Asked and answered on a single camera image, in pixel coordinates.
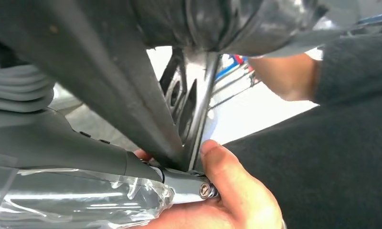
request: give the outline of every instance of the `plastic wrap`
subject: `plastic wrap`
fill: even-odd
[[[0,167],[0,229],[124,229],[171,207],[168,186],[79,169]]]

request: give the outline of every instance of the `black sleeve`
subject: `black sleeve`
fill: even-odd
[[[325,46],[315,103],[335,104],[382,94],[382,34],[343,38]]]

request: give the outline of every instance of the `hex bolt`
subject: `hex bolt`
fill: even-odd
[[[208,198],[210,193],[210,186],[208,183],[203,183],[200,187],[200,197],[202,199]]]

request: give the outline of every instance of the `dark clothing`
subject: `dark clothing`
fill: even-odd
[[[225,146],[289,229],[382,229],[382,35],[328,44],[314,102]]]

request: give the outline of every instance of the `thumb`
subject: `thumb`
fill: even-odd
[[[273,196],[258,180],[252,177],[228,149],[208,140],[201,147],[205,174],[216,186],[225,207],[242,218],[250,215],[260,203]]]

